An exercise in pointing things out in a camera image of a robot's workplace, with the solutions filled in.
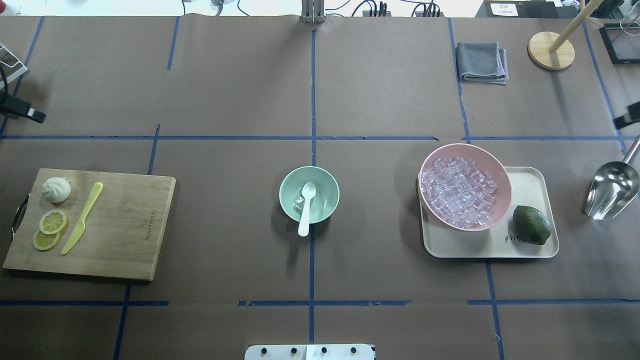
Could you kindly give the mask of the clear ice cube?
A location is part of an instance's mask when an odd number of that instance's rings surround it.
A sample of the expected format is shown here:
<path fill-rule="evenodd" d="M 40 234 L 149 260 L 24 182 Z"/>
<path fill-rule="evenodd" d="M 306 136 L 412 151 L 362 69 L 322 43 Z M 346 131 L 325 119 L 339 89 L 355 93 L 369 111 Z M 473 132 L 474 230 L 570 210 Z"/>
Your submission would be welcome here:
<path fill-rule="evenodd" d="M 299 210 L 301 212 L 304 209 L 305 203 L 306 203 L 306 199 L 303 196 L 299 195 L 294 200 L 294 207 L 295 207 L 295 209 L 297 209 L 297 210 Z"/>

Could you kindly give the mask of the white plastic spoon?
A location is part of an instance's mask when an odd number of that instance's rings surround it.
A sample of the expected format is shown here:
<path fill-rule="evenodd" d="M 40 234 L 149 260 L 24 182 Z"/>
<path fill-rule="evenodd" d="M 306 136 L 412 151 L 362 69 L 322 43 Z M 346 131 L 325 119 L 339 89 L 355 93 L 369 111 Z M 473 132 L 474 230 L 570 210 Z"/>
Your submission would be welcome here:
<path fill-rule="evenodd" d="M 297 234 L 306 237 L 310 232 L 310 207 L 311 201 L 317 193 L 316 185 L 312 181 L 306 182 L 301 189 L 302 204 L 301 217 L 298 223 Z"/>

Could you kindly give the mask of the metal ice scoop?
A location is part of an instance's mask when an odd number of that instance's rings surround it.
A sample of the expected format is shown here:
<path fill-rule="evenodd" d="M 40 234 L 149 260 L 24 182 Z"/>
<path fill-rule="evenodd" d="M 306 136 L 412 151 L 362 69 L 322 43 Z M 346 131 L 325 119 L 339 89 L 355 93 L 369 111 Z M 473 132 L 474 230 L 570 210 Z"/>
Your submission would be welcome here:
<path fill-rule="evenodd" d="M 638 195 L 640 177 L 632 162 L 639 146 L 637 136 L 622 161 L 606 162 L 595 172 L 584 207 L 588 217 L 614 219 Z"/>

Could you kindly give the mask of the pile of ice cubes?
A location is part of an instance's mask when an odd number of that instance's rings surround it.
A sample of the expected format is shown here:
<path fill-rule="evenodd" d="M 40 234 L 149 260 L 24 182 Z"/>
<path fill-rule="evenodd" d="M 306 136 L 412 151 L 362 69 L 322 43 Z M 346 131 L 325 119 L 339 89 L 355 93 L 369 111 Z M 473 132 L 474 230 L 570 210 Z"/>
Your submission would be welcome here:
<path fill-rule="evenodd" d="M 498 184 L 471 158 L 437 157 L 421 171 L 420 190 L 434 214 L 462 229 L 486 226 L 493 221 Z"/>

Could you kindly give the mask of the mint green bowl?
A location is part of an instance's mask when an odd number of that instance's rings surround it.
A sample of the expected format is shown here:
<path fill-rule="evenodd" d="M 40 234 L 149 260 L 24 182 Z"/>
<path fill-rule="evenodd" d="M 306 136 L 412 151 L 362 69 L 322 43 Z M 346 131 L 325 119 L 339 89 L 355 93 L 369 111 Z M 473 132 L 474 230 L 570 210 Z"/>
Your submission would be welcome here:
<path fill-rule="evenodd" d="M 302 166 L 288 173 L 279 185 L 279 203 L 286 215 L 298 222 L 302 216 L 298 199 L 308 182 L 312 182 L 316 189 L 316 194 L 310 201 L 310 223 L 321 223 L 332 216 L 340 199 L 338 182 L 323 168 Z"/>

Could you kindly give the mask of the metal cup rack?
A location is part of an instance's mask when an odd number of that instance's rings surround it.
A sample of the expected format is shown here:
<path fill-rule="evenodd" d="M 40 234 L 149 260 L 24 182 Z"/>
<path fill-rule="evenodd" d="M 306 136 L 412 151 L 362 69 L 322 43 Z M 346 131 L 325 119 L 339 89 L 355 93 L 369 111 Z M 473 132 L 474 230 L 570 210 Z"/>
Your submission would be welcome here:
<path fill-rule="evenodd" d="M 0 43 L 0 67 L 4 71 L 4 77 L 0 80 L 0 89 L 6 87 L 5 81 L 11 84 L 29 71 L 29 68 L 2 43 Z"/>

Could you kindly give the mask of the white steamed bun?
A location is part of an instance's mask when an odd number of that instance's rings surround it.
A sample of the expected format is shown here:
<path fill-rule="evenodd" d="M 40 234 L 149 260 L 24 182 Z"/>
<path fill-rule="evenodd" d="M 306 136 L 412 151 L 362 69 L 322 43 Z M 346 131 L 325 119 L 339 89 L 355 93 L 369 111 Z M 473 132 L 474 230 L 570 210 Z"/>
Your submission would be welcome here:
<path fill-rule="evenodd" d="M 71 194 L 70 182 L 64 177 L 50 177 L 41 186 L 42 197 L 52 204 L 65 201 Z"/>

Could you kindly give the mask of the wooden paper towel stand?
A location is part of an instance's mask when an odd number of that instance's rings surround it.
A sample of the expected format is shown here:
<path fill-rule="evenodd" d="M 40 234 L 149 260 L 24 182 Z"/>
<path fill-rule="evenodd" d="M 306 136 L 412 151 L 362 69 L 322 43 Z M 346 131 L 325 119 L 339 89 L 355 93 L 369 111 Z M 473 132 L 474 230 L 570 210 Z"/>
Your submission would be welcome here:
<path fill-rule="evenodd" d="M 575 49 L 569 41 L 569 36 L 587 21 L 602 3 L 602 0 L 590 0 L 586 5 L 581 2 L 580 11 L 562 32 L 545 30 L 533 35 L 526 48 L 533 63 L 549 71 L 560 71 L 571 66 L 575 60 Z"/>

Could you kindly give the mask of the beige tray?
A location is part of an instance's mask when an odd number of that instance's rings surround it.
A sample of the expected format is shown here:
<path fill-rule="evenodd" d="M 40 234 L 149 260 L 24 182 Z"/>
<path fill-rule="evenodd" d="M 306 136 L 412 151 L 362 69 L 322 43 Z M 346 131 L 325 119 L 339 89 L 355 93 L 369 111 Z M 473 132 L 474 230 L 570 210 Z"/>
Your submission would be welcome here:
<path fill-rule="evenodd" d="M 461 231 L 439 221 L 421 209 L 422 237 L 425 250 L 436 258 L 514 258 L 549 259 L 557 255 L 560 244 L 546 180 L 540 171 L 529 166 L 507 166 L 512 185 L 512 201 L 505 218 L 483 231 Z M 526 243 L 516 235 L 512 217 L 517 206 L 538 209 L 551 225 L 545 244 Z"/>

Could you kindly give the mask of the lemon slice near bun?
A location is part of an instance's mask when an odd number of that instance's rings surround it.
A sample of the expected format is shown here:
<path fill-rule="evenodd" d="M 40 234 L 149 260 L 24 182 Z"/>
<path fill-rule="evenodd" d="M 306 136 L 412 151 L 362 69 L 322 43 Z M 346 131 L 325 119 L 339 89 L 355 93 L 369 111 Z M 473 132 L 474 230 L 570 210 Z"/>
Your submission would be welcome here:
<path fill-rule="evenodd" d="M 46 235 L 57 234 L 66 228 L 68 218 L 66 212 L 60 209 L 53 209 L 46 212 L 39 219 L 39 231 Z"/>

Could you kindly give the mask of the yellow plastic knife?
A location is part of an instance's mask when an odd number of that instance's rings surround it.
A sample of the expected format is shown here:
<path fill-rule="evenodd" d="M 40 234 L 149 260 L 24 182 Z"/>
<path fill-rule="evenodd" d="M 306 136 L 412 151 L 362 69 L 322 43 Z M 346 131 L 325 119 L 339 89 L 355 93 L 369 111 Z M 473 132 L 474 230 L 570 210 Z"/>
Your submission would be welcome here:
<path fill-rule="evenodd" d="M 104 186 L 105 185 L 102 182 L 95 182 L 91 187 L 89 195 L 87 196 L 87 200 L 82 208 L 82 212 L 80 212 L 80 215 L 78 217 L 77 223 L 71 231 L 66 244 L 64 244 L 63 248 L 61 249 L 61 255 L 67 255 L 82 238 L 82 235 L 86 230 L 86 219 L 89 216 L 89 213 L 94 207 L 99 196 L 102 194 Z"/>

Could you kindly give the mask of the green lime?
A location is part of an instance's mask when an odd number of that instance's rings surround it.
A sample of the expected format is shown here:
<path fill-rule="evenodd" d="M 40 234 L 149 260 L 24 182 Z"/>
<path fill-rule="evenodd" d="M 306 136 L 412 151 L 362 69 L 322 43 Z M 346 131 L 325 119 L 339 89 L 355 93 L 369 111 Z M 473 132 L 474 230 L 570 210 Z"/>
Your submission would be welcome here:
<path fill-rule="evenodd" d="M 549 219 L 540 210 L 528 205 L 517 205 L 512 213 L 515 235 L 523 242 L 542 246 L 551 237 Z"/>

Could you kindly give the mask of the wooden cutting board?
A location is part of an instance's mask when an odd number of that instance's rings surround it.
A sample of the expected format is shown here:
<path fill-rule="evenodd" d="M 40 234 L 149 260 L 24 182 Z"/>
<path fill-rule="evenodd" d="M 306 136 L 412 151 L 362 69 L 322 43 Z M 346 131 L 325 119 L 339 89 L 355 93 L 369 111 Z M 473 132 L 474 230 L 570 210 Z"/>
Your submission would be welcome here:
<path fill-rule="evenodd" d="M 70 183 L 70 196 L 62 203 L 50 203 L 41 196 L 42 185 L 52 177 Z M 97 182 L 103 189 L 87 214 L 86 229 L 76 245 L 62 254 Z M 176 183 L 167 176 L 42 168 L 3 268 L 151 281 Z M 57 246 L 40 251 L 32 239 L 41 217 L 55 208 L 66 212 L 67 226 Z"/>

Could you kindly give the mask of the grey folded cloth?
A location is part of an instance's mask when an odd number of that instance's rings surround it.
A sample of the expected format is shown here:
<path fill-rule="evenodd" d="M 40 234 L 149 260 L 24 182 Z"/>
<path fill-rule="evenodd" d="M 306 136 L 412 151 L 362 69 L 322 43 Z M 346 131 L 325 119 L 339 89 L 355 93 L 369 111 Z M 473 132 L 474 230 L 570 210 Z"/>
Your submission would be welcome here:
<path fill-rule="evenodd" d="M 462 80 L 505 85 L 509 79 L 506 50 L 498 42 L 458 42 L 455 55 Z"/>

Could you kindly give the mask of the aluminium frame post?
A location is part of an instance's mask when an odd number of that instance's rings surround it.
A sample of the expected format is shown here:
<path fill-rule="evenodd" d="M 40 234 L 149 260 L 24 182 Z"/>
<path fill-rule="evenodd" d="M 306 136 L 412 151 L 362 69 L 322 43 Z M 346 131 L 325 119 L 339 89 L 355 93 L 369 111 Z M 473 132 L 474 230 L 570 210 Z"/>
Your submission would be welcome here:
<path fill-rule="evenodd" d="M 326 21 L 326 9 L 324 0 L 301 1 L 301 23 L 322 24 Z"/>

